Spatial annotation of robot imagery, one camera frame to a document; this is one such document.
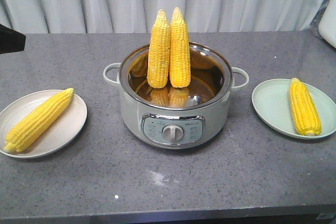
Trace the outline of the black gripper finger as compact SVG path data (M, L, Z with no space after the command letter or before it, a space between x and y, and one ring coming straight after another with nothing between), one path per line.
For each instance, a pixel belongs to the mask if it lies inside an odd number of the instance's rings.
M0 53L19 52L25 50L26 36L0 24Z

